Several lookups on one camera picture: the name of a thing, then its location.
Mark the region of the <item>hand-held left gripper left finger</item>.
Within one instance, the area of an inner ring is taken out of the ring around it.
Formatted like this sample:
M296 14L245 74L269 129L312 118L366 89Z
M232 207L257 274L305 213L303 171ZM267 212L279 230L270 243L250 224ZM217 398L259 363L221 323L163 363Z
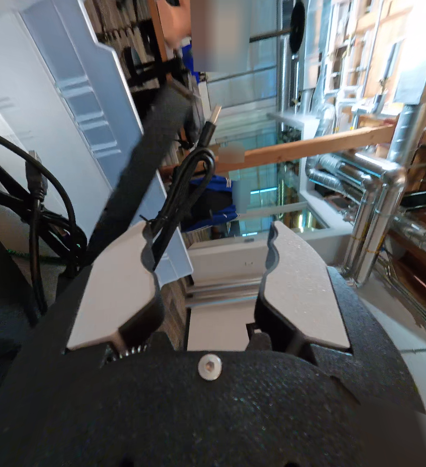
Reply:
M144 344L163 323L164 305L145 221L131 226L93 262L66 347Z

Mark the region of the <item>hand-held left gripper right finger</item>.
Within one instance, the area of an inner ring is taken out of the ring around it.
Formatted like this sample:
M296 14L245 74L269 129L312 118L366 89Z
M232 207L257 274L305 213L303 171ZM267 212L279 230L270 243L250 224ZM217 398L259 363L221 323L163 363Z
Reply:
M267 247L254 319L271 350L302 353L316 345L349 353L349 334L325 261L281 221L272 223Z

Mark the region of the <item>black usb hub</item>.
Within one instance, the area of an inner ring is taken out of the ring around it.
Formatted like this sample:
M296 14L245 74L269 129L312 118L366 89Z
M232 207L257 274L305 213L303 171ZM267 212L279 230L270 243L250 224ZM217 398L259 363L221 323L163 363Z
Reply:
M175 79L160 88L147 113L144 135L132 150L88 242L84 266L91 265L128 230L158 167L192 110L193 101L193 93Z

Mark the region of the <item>clear plastic bin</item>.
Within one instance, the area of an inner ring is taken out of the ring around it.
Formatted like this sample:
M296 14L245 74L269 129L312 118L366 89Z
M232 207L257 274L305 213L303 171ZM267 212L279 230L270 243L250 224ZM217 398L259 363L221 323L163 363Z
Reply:
M37 152L88 237L142 134L83 1L0 1L0 136Z

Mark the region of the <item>silver pipe bundle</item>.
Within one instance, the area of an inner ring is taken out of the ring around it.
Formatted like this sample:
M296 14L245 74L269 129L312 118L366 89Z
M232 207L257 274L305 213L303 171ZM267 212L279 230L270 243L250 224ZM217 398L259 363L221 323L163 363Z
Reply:
M345 184L362 193L342 264L358 287L367 282L398 213L425 129L426 103L404 105L385 159L352 148L307 158L311 182L343 195Z

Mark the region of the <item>wooden workbench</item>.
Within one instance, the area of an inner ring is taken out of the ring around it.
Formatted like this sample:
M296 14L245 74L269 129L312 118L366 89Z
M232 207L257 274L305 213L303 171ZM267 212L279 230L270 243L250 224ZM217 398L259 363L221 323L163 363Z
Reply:
M393 122L381 126L360 129L331 135L282 143L273 146L246 150L241 155L239 149L224 148L215 156L215 173L224 175L230 171L253 168L280 162L290 162L314 155L357 149L364 146L390 143L394 134Z

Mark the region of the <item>silver ventilation duct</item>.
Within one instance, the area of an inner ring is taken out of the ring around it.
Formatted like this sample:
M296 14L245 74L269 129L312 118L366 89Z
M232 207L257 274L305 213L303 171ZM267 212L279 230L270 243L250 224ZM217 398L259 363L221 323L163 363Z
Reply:
M304 115L304 46L298 52L291 48L290 34L278 40L277 56L277 113Z

